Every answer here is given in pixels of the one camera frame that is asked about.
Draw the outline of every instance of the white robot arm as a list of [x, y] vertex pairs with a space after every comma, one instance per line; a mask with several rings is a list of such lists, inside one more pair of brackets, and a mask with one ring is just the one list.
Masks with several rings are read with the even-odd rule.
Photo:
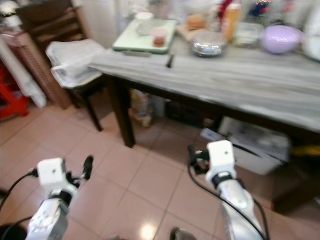
[[75, 199], [79, 181], [91, 176], [93, 157], [88, 156], [84, 162], [83, 173], [72, 177], [66, 171], [62, 158], [46, 159], [38, 163], [36, 170], [40, 184], [48, 195], [28, 225], [26, 240], [61, 240], [67, 230], [68, 208]]
[[192, 147], [189, 147], [189, 152], [189, 164], [194, 168], [195, 174], [206, 173], [205, 180], [217, 190], [217, 193], [210, 192], [203, 186], [200, 186], [189, 172], [192, 180], [206, 191], [223, 199], [222, 209], [226, 219], [225, 230], [228, 239], [268, 239], [269, 234], [267, 237], [262, 235], [261, 226], [254, 213], [254, 200], [252, 196], [236, 179], [237, 173], [235, 171], [233, 144], [230, 141], [221, 140], [210, 142], [207, 145], [207, 150], [204, 151], [194, 151]]

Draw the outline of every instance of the lilac container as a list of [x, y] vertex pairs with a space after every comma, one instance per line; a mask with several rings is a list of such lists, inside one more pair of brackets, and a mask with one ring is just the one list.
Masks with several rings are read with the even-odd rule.
[[268, 26], [262, 33], [260, 45], [269, 53], [284, 54], [294, 50], [302, 37], [301, 31], [291, 26]]

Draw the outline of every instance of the wooden chair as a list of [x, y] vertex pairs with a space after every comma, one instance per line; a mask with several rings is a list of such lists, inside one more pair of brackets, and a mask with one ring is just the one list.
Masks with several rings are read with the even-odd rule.
[[[70, 42], [87, 38], [70, 0], [49, 0], [41, 4], [28, 5], [18, 8], [16, 14], [22, 22], [23, 30], [31, 36], [49, 64], [51, 63], [46, 56], [46, 48], [51, 42]], [[65, 88], [76, 108], [80, 107], [79, 100], [84, 104], [98, 131], [102, 131], [103, 128], [89, 97], [105, 86], [103, 76], [100, 76], [85, 85]]]

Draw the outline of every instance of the metal bowl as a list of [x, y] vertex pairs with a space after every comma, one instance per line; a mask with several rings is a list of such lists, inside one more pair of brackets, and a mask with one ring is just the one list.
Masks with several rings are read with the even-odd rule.
[[227, 41], [222, 33], [203, 31], [192, 40], [192, 51], [201, 57], [214, 57], [222, 54], [227, 46]]

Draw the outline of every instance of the green cutting board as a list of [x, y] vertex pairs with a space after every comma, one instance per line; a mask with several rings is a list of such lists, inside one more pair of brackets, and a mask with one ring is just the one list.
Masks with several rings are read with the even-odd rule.
[[133, 51], [133, 52], [148, 52], [152, 54], [168, 53], [171, 43], [174, 39], [176, 30], [176, 20], [160, 20], [155, 19], [154, 28], [161, 28], [167, 31], [168, 35], [165, 39], [164, 46], [156, 47], [153, 45], [152, 35], [141, 36], [137, 32], [139, 21], [134, 19], [118, 37], [112, 46], [115, 51]]

